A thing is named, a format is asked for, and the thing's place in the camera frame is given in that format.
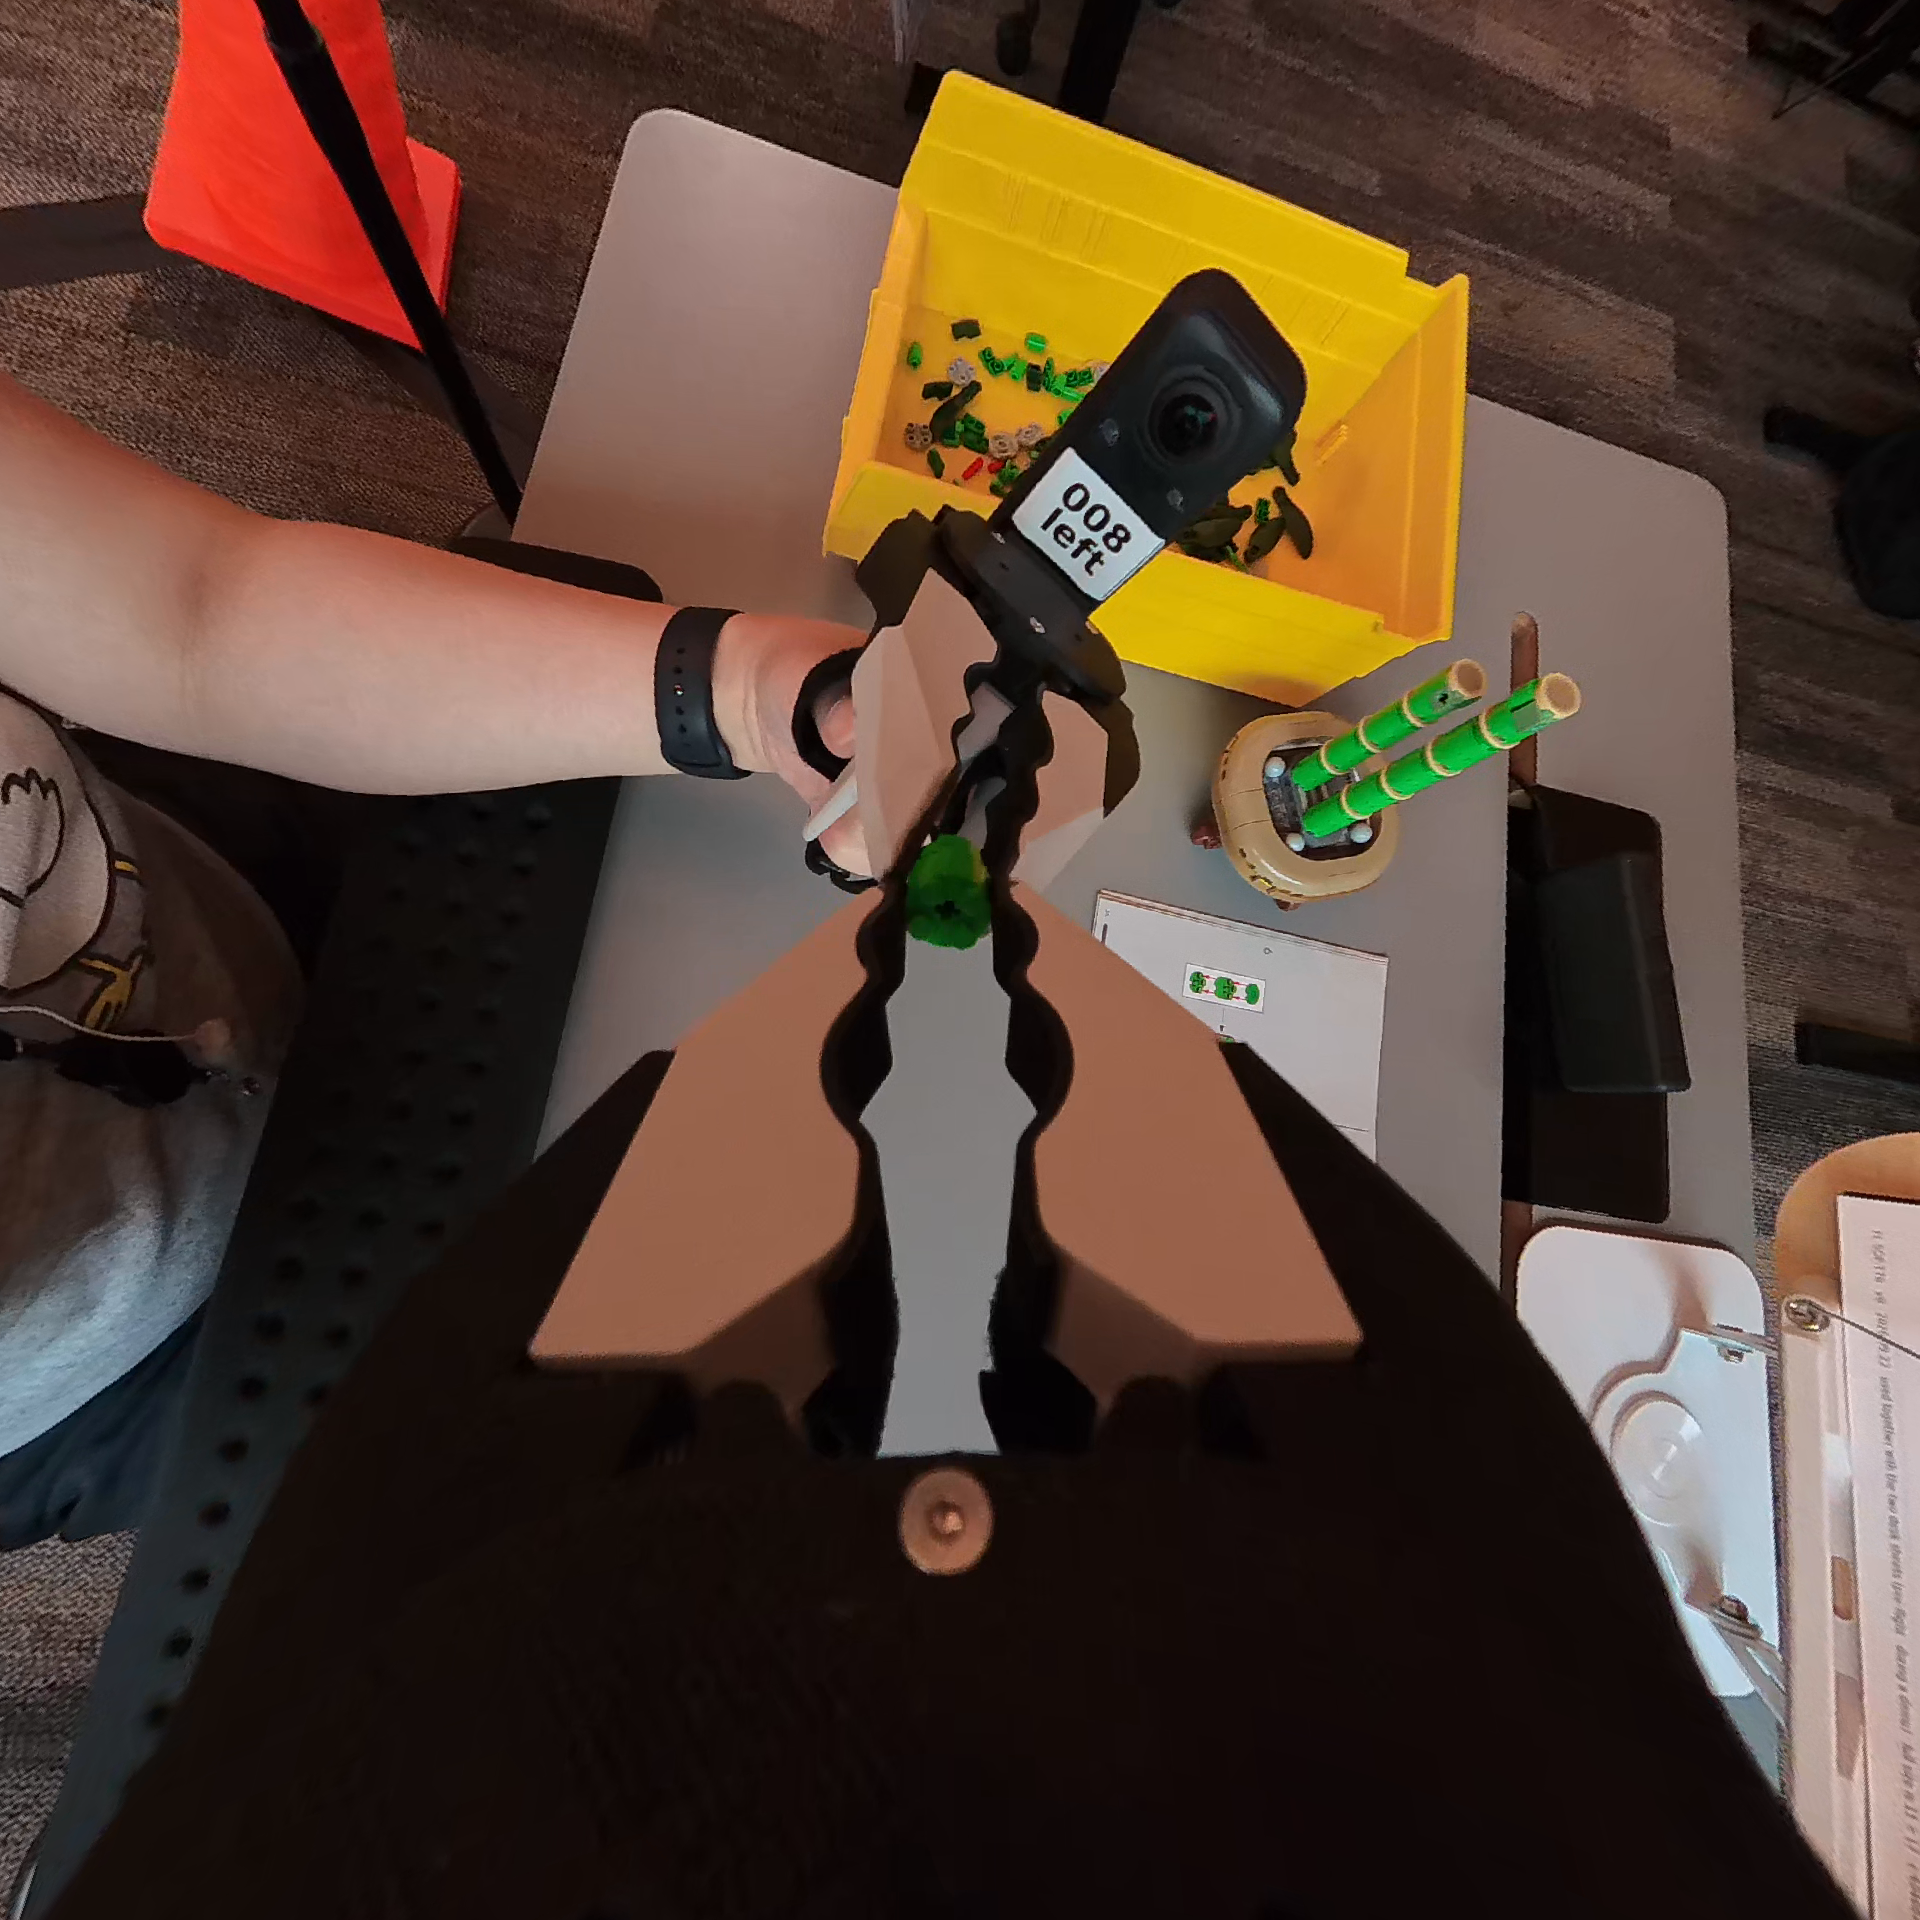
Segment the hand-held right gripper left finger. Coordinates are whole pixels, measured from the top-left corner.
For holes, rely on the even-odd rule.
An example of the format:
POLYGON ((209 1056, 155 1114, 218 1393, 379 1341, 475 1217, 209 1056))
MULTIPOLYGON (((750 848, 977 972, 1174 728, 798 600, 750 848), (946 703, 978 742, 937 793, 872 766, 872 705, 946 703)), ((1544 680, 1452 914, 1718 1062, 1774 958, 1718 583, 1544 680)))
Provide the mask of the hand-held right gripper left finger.
POLYGON ((843 903, 696 1023, 540 1320, 544 1369, 766 1388, 831 1455, 876 1455, 898 1309, 874 1143, 827 1073, 874 978, 843 903))

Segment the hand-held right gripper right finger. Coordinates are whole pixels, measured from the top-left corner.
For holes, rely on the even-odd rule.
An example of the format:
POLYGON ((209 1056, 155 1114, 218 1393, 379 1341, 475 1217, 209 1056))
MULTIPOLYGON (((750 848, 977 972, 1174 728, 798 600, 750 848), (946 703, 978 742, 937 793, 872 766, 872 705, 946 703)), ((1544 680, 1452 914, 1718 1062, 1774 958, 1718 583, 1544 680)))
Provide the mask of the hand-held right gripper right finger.
POLYGON ((1030 884, 994 890, 992 972, 1031 1106, 980 1375, 999 1452, 1079 1452, 1138 1382, 1351 1359, 1361 1322, 1227 1049, 1030 884))

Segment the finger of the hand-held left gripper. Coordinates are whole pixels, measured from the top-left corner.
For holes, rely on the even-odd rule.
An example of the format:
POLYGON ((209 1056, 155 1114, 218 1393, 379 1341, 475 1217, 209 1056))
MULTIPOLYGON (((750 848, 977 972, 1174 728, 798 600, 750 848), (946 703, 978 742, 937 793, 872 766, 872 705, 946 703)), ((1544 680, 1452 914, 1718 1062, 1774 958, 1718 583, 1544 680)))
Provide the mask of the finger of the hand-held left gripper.
POLYGON ((892 876, 953 775, 969 673, 992 666, 998 650, 969 598, 926 574, 898 623, 879 630, 856 664, 856 814, 876 880, 892 876))
POLYGON ((1138 781, 1124 703, 1040 703, 999 732, 1001 789, 990 802, 990 870, 1048 888, 1138 781))

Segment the green round toy brick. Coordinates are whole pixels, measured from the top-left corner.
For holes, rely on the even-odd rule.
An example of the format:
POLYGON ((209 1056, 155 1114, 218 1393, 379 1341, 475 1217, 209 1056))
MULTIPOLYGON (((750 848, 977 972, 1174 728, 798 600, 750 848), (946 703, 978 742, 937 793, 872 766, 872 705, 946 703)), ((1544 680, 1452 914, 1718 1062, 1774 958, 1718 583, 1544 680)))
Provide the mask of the green round toy brick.
POLYGON ((969 951, 992 929, 992 887, 975 838, 944 832, 918 855, 903 888, 912 941, 969 951))

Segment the person's left forearm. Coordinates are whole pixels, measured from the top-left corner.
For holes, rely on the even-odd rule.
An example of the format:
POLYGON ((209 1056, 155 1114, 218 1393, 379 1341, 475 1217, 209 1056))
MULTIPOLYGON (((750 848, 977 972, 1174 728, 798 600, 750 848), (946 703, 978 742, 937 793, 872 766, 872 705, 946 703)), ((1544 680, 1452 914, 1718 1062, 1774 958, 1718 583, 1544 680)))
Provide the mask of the person's left forearm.
POLYGON ((3 377, 3 680, 363 794, 665 773, 659 607, 263 516, 3 377))

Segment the person's left hand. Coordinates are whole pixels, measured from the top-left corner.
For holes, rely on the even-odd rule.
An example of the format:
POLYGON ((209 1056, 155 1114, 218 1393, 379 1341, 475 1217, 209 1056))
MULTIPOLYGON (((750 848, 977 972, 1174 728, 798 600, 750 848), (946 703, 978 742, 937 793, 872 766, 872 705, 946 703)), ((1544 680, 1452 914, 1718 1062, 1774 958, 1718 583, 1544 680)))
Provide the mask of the person's left hand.
POLYGON ((826 618, 737 612, 711 657, 711 709, 735 764, 780 777, 807 808, 824 805, 832 777, 803 756, 793 719, 807 710, 831 756, 856 753, 854 669, 826 673, 807 698, 803 689, 826 660, 858 654, 867 641, 864 630, 826 618))

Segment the toy brick bamboo model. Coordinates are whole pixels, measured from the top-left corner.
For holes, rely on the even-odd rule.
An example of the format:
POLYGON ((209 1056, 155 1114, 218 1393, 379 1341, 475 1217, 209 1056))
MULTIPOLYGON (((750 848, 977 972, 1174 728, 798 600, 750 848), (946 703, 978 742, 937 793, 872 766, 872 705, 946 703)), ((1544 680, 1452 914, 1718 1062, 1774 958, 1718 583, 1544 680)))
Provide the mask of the toy brick bamboo model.
POLYGON ((1487 702, 1487 669, 1460 657, 1355 722, 1266 712, 1217 764, 1210 842, 1282 906, 1354 896, 1400 849, 1404 805, 1504 759, 1580 705, 1577 682, 1560 672, 1487 702))

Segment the white instruction booklet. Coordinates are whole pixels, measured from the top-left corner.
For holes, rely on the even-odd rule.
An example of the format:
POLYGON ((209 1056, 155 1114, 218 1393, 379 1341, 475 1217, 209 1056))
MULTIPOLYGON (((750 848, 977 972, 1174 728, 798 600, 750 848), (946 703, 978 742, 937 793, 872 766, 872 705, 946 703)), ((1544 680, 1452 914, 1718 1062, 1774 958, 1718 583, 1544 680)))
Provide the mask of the white instruction booklet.
POLYGON ((1094 932, 1377 1156, 1386 956, 1112 890, 1094 932))

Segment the pile of small toy bricks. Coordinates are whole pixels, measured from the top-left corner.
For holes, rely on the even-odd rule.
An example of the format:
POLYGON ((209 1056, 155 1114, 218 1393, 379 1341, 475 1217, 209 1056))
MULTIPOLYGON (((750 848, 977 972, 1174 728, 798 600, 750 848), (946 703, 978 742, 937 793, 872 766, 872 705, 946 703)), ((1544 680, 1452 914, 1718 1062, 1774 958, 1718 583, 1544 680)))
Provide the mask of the pile of small toy bricks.
POLYGON ((1217 506, 1306 412, 1306 360, 1250 311, 1170 294, 1106 365, 980 348, 921 390, 903 448, 985 489, 992 525, 1102 600, 1217 506))

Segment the black smartwatch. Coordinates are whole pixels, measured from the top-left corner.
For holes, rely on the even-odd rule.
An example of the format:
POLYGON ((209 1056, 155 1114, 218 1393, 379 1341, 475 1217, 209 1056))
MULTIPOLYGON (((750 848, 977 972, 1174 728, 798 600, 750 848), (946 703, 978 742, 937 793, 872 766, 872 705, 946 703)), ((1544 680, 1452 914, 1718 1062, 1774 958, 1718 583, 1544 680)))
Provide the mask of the black smartwatch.
POLYGON ((657 644, 657 732, 670 773, 737 781, 753 775, 739 766, 714 705, 714 660, 730 607, 678 607, 657 644))

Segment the black perforated panel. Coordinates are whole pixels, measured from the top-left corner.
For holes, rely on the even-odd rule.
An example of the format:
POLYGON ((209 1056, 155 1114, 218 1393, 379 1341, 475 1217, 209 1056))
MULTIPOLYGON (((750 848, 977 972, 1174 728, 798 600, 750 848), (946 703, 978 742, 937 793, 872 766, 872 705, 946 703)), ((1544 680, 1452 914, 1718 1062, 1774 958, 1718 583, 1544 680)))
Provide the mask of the black perforated panel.
POLYGON ((7 1916, 51 1908, 163 1740, 338 1380, 534 1159, 616 812, 612 778, 371 812, 7 1916))

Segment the yellow plastic bin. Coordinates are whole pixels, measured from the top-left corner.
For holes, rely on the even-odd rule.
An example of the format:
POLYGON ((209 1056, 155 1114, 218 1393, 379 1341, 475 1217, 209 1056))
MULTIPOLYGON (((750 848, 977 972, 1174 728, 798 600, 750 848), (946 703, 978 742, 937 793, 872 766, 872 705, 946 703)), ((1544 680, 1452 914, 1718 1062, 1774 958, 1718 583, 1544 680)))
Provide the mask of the yellow plastic bin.
POLYGON ((1308 370, 1297 479, 1257 470, 1225 560, 1174 545, 1097 612, 1116 654, 1306 705, 1455 623, 1470 282, 1118 133, 951 72, 898 189, 824 551, 908 512, 987 512, 906 452, 921 390, 980 348, 1106 365, 1188 272, 1231 272, 1308 370))

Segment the white plastic device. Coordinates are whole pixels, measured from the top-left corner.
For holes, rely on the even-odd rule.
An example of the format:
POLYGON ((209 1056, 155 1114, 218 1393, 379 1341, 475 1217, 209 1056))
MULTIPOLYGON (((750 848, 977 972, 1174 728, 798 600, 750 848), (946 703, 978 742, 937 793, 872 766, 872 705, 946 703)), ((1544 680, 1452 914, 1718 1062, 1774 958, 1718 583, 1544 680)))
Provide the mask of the white plastic device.
POLYGON ((1730 1250, 1550 1225, 1520 1320, 1607 1455, 1711 1688, 1786 1734, 1763 1288, 1730 1250))

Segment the person in grey printed sweatshirt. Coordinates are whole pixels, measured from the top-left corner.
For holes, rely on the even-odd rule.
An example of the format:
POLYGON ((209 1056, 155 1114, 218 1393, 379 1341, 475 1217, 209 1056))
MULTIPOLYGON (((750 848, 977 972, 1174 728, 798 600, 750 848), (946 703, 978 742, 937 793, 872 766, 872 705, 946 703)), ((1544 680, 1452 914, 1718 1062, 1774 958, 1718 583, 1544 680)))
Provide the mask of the person in grey printed sweatshirt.
POLYGON ((6 692, 6 1550, 135 1528, 298 1028, 275 869, 6 692))

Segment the black pole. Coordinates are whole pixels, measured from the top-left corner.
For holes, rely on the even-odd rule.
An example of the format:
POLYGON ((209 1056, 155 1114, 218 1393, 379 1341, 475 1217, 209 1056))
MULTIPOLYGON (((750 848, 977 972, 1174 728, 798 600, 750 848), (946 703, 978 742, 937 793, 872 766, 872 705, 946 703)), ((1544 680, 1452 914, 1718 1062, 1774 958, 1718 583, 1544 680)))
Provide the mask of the black pole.
POLYGON ((409 231, 377 169, 369 135, 322 34, 299 2, 256 2, 256 14, 287 86, 345 192, 377 268, 439 382, 454 422, 479 462, 504 521, 515 527, 521 482, 419 265, 409 231))

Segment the wooden clipboard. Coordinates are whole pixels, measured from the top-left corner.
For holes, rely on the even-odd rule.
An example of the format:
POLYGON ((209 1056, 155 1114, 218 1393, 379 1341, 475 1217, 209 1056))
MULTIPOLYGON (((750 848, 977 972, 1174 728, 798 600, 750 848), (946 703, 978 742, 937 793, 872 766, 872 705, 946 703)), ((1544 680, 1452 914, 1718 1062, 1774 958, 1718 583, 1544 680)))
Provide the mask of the wooden clipboard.
POLYGON ((1841 1358, 1846 1193, 1918 1202, 1918 1135, 1846 1145, 1804 1173, 1771 1240, 1782 1334, 1786 1772, 1793 1810, 1843 1893, 1870 1910, 1857 1510, 1841 1358))

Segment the printed paper sheet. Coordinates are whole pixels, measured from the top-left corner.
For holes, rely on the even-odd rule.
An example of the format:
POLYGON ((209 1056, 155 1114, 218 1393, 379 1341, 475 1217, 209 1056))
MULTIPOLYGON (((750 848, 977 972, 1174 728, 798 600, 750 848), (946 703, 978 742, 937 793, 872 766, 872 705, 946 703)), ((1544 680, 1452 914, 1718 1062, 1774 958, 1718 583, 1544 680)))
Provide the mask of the printed paper sheet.
POLYGON ((1857 1510, 1870 1910, 1918 1916, 1918 1204, 1846 1193, 1841 1358, 1857 1510))

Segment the orange traffic cone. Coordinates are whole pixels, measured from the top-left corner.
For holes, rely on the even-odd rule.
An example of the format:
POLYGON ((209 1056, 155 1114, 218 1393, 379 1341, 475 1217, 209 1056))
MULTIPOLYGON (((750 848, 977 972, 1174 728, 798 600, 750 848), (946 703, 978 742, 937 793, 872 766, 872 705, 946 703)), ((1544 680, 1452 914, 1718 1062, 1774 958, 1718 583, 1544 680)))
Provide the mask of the orange traffic cone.
MULTIPOLYGON (((327 42, 424 276, 443 304, 464 194, 460 166, 408 135, 379 2, 303 8, 327 42)), ((144 226, 172 252, 417 348, 252 2, 179 5, 176 78, 144 226)))

